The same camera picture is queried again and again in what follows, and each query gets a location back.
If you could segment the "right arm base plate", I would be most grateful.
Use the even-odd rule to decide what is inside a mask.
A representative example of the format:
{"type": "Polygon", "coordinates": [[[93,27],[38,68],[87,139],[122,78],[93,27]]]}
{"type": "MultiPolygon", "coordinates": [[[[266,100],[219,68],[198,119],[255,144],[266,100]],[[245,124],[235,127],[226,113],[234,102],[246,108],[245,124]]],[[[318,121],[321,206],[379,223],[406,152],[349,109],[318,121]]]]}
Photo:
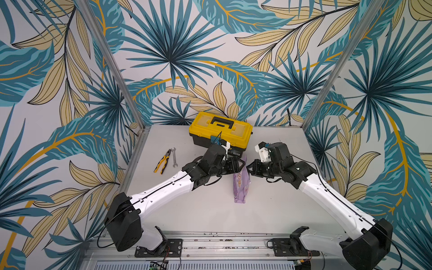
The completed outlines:
{"type": "Polygon", "coordinates": [[[266,242],[266,246],[273,250],[276,257],[302,257],[311,259],[321,255],[318,251],[307,250],[293,238],[273,238],[266,242]]]}

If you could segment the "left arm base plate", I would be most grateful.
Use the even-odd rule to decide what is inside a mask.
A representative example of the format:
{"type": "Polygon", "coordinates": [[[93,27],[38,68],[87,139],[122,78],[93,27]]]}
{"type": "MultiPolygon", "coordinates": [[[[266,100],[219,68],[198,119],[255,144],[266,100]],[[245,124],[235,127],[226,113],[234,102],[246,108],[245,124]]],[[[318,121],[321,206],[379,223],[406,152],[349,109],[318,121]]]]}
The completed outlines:
{"type": "Polygon", "coordinates": [[[135,258],[180,258],[182,254],[183,240],[181,238],[167,239],[155,249],[148,250],[137,246],[135,258]]]}

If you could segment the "purple oats bag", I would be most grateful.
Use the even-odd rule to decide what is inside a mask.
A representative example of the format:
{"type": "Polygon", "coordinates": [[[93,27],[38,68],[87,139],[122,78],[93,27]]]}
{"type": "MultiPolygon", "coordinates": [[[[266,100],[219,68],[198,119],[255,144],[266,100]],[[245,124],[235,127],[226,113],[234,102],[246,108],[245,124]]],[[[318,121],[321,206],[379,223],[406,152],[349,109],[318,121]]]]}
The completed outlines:
{"type": "Polygon", "coordinates": [[[246,168],[247,157],[241,160],[245,163],[245,166],[238,173],[235,173],[233,176],[233,192],[234,192],[234,202],[238,204],[246,203],[246,196],[249,191],[250,186],[250,174],[246,168]]]}

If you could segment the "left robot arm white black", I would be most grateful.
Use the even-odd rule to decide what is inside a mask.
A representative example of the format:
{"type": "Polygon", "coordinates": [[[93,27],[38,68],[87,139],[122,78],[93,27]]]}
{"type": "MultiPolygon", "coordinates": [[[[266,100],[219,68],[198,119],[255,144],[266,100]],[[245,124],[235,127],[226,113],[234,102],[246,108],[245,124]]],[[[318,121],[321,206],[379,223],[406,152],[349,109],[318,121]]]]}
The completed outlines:
{"type": "Polygon", "coordinates": [[[226,146],[211,145],[203,156],[187,163],[173,177],[153,188],[132,196],[119,193],[104,220],[117,251],[140,246],[161,253],[167,239],[160,228],[145,226],[145,219],[173,199],[206,185],[211,177],[239,173],[244,166],[243,160],[228,154],[226,146]]]}

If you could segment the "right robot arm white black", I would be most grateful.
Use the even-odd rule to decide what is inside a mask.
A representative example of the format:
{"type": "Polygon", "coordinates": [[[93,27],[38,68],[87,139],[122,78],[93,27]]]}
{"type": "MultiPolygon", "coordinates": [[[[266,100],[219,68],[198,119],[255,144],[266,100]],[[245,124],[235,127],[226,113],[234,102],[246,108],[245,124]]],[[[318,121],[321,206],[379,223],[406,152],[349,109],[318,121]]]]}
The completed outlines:
{"type": "Polygon", "coordinates": [[[295,161],[286,144],[261,142],[259,158],[247,166],[252,175],[269,183],[284,181],[314,200],[344,230],[341,235],[312,232],[301,226],[290,235],[294,252],[319,251],[344,258],[356,270],[373,270],[390,252],[393,226],[375,219],[336,192],[312,162],[295,161]]]}

